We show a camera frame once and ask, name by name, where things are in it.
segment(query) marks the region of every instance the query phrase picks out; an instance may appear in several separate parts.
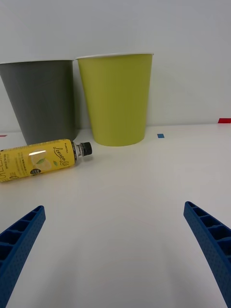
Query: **red tape marker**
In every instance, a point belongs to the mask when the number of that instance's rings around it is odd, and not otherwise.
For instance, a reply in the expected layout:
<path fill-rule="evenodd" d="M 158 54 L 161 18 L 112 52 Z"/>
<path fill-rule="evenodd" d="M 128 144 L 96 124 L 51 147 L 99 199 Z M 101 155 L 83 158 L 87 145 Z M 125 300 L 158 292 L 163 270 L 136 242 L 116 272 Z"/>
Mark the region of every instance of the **red tape marker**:
<path fill-rule="evenodd" d="M 229 117 L 220 117 L 218 123 L 230 124 L 231 123 L 231 118 L 229 118 Z"/>

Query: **black bottle cap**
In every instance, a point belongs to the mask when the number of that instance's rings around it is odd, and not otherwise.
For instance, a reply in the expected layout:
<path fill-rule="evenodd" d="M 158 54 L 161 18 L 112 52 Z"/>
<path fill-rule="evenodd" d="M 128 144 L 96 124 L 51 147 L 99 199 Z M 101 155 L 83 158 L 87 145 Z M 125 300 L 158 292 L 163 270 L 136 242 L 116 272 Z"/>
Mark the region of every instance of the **black bottle cap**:
<path fill-rule="evenodd" d="M 92 147 L 90 142 L 83 142 L 81 143 L 83 147 L 83 156 L 91 155 L 92 154 Z"/>

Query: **yellow bottle label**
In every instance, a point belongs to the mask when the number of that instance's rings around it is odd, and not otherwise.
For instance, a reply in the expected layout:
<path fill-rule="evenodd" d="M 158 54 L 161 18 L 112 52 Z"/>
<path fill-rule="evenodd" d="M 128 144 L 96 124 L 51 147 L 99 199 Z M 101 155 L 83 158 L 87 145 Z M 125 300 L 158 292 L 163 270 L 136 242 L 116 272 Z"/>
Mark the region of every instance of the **yellow bottle label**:
<path fill-rule="evenodd" d="M 76 151 L 68 139 L 0 151 L 0 182 L 74 165 Z"/>

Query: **yellow-green paper cup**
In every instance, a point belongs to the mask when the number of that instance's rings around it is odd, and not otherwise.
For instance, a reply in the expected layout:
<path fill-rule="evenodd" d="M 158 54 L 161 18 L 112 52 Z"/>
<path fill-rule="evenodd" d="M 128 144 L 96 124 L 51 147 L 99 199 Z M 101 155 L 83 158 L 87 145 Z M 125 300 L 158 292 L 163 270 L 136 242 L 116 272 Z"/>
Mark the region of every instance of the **yellow-green paper cup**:
<path fill-rule="evenodd" d="M 77 58 L 97 143 L 130 145 L 144 138 L 151 53 Z"/>

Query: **cup rim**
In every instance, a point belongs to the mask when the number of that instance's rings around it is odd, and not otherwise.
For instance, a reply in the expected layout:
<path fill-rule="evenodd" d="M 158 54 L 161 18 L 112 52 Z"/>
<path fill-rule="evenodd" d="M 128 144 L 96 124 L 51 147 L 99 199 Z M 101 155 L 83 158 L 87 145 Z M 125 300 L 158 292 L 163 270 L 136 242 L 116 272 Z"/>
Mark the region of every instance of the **cup rim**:
<path fill-rule="evenodd" d="M 74 61 L 73 59 L 39 59 L 39 60 L 24 60 L 24 61 L 7 61 L 7 62 L 0 62 L 1 64 L 14 64 L 14 63 L 29 63 L 29 62 L 48 62 L 48 61 Z"/>
<path fill-rule="evenodd" d="M 133 54 L 151 54 L 154 55 L 153 52 L 120 52 L 120 53 L 105 53 L 105 54 L 94 54 L 90 56 L 81 56 L 77 57 L 76 60 L 79 59 L 87 59 L 87 58 L 106 58 L 106 57 L 116 57 L 116 56 L 126 56 Z"/>

